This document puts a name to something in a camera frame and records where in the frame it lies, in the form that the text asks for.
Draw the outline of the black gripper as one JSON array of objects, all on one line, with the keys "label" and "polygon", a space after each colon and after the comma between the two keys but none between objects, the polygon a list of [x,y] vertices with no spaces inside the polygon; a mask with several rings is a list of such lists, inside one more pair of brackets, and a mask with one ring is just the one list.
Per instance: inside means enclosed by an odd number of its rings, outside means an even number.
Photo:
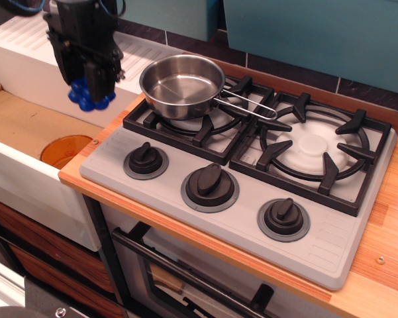
[{"label": "black gripper", "polygon": [[114,94],[124,78],[123,53],[113,38],[124,12],[124,1],[57,1],[43,15],[64,81],[70,85],[84,75],[94,103]]}]

